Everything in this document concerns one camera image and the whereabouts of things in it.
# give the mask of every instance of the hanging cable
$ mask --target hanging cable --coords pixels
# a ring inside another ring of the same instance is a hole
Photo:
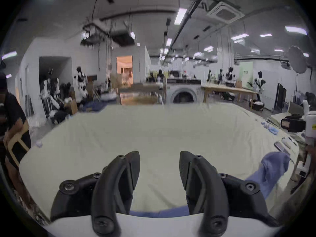
[[[93,6],[93,11],[92,11],[92,17],[91,17],[91,21],[93,20],[93,14],[94,14],[94,10],[95,10],[95,4],[97,3],[97,0],[95,0],[94,2],[94,6]]]

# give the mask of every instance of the table leg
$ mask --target table leg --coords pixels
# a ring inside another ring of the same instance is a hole
[[[203,99],[203,103],[206,103],[207,95],[208,95],[208,90],[207,90],[207,89],[204,89],[204,99]]]

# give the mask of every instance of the washing machine door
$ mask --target washing machine door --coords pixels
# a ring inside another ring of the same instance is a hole
[[[172,94],[170,100],[170,102],[173,104],[196,103],[197,96],[196,93],[189,88],[180,88]]]

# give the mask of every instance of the wooden table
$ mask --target wooden table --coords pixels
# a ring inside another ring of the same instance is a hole
[[[217,84],[213,84],[213,83],[208,83],[208,84],[202,85],[202,89],[204,89],[204,99],[203,99],[204,103],[206,103],[207,95],[209,93],[211,93],[212,91],[238,93],[237,101],[239,101],[239,93],[252,95],[252,99],[257,94],[256,92],[249,90],[249,89],[231,88],[231,87],[227,87],[225,85],[217,85]]]
[[[163,99],[165,100],[166,94],[165,94],[165,87],[163,83],[135,83],[132,84],[128,88],[119,88],[118,89],[118,98],[120,104],[121,102],[121,93],[130,93],[130,92],[144,92],[144,93],[150,93],[154,92],[157,94],[161,94],[163,96]]]

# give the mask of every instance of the ceiling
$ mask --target ceiling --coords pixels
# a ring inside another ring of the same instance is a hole
[[[207,6],[219,0],[203,0]],[[275,48],[283,49],[281,54],[286,56],[286,50],[291,45],[297,45],[303,52],[309,53],[308,63],[316,65],[316,53],[308,36],[289,34],[286,25],[303,27],[306,25],[284,0],[224,0],[238,8],[245,16],[229,25],[208,17],[202,3],[192,14],[184,29],[173,44],[175,53],[192,56],[193,53],[203,51],[209,45],[214,51],[205,53],[204,57],[216,55],[218,34],[223,27],[229,28],[230,37],[242,33],[249,34],[244,45],[233,44],[237,57],[248,56],[251,49],[259,49],[260,55],[280,55]],[[21,60],[27,47],[34,37],[51,37],[67,40],[82,31],[82,26],[93,19],[102,19],[118,13],[139,10],[169,10],[166,13],[134,14],[113,18],[114,29],[127,24],[128,30],[136,35],[136,42],[144,43],[150,55],[159,55],[159,49],[164,46],[164,31],[168,30],[168,37],[174,39],[180,26],[174,25],[176,12],[179,7],[190,8],[192,0],[114,0],[109,4],[106,0],[29,0],[18,15],[26,18],[25,22],[16,22],[12,28],[3,53],[13,50],[18,52],[15,59]],[[167,28],[167,18],[171,19]],[[271,33],[272,37],[262,38],[259,35]]]

